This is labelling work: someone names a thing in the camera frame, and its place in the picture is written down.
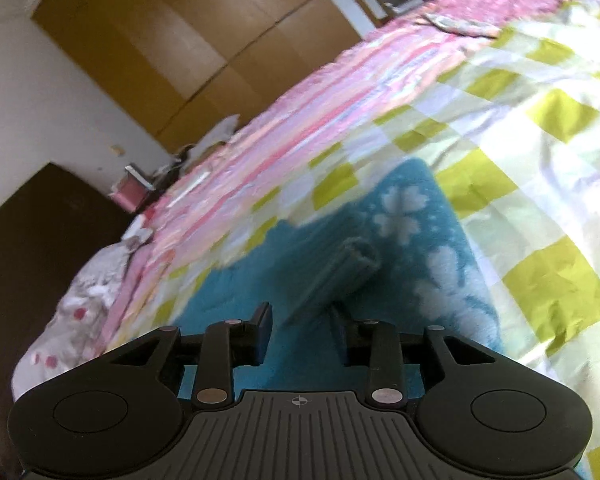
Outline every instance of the circular pad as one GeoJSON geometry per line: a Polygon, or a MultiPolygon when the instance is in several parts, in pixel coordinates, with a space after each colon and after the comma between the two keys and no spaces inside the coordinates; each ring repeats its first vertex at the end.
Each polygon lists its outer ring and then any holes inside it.
{"type": "Polygon", "coordinates": [[[92,375],[88,365],[29,390],[11,410],[9,433],[28,470],[118,476],[163,453],[180,431],[180,403],[151,373],[119,365],[92,375]]]}
{"type": "Polygon", "coordinates": [[[97,433],[119,424],[128,412],[126,400],[109,392],[79,392],[65,397],[54,409],[60,426],[74,433],[97,433]]]}
{"type": "Polygon", "coordinates": [[[474,417],[487,428],[511,433],[532,430],[546,417],[544,404],[516,390],[495,390],[474,399],[474,417]]]}

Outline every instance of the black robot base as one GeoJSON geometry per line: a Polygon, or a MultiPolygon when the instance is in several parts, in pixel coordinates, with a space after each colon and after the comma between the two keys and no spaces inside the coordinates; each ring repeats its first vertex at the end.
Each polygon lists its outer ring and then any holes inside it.
{"type": "Polygon", "coordinates": [[[26,480],[577,480],[589,410],[576,393],[439,326],[399,333],[333,305],[345,366],[365,391],[246,391],[232,369],[264,360],[272,311],[204,334],[163,327],[27,392],[9,432],[26,480]],[[426,393],[407,400],[403,364],[426,393]],[[176,394],[198,365],[190,400],[176,394]]]}

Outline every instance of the metal screw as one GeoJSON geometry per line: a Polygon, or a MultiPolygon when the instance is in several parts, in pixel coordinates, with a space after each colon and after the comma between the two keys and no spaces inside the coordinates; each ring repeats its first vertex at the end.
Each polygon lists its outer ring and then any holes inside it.
{"type": "Polygon", "coordinates": [[[218,404],[219,402],[224,402],[228,396],[227,392],[220,388],[206,388],[205,390],[200,390],[196,398],[205,404],[218,404]]]}
{"type": "Polygon", "coordinates": [[[402,393],[393,388],[380,388],[371,394],[371,398],[380,404],[395,404],[402,400],[402,393]]]}

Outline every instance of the bed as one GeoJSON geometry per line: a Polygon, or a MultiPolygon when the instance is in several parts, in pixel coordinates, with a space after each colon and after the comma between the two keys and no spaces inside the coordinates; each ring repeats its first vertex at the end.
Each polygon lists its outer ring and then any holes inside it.
{"type": "MultiPolygon", "coordinates": [[[[432,0],[301,82],[146,213],[128,301],[84,358],[206,319],[210,283],[280,224],[327,218],[413,158],[469,240],[500,349],[587,401],[578,472],[600,480],[600,0],[432,0]]],[[[465,304],[466,280],[429,297],[465,304]]]]}

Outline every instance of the crosshair marking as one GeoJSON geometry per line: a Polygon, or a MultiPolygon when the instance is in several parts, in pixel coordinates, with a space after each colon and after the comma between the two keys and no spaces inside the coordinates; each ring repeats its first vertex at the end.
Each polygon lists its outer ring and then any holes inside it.
{"type": "Polygon", "coordinates": [[[291,399],[291,402],[296,406],[304,406],[306,403],[311,401],[309,399],[305,399],[304,397],[297,396],[291,399]]]}

